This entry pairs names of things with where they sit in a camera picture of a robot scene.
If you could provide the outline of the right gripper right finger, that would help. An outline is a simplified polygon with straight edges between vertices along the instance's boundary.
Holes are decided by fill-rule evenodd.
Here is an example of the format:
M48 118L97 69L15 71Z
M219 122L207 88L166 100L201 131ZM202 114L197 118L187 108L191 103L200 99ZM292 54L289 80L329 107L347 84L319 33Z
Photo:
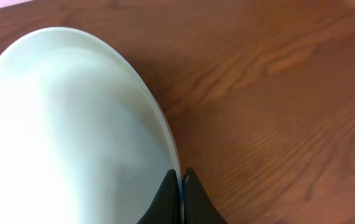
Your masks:
M227 224L192 168L187 168L183 176L183 197L186 224Z

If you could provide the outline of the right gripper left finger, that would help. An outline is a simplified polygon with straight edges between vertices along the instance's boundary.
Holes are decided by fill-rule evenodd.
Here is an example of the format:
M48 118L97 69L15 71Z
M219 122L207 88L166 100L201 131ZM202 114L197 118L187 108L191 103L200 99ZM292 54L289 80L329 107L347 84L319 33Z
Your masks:
M150 207L137 222L137 224L179 224L180 223L180 193L178 190L177 176L170 169Z

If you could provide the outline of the light blue plate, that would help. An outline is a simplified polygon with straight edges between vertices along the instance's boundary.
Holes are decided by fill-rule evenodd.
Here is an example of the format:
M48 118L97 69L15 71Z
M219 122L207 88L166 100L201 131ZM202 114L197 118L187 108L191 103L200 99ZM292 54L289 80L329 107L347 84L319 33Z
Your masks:
M181 169L167 120L111 46L48 27L0 55L0 223L137 223Z

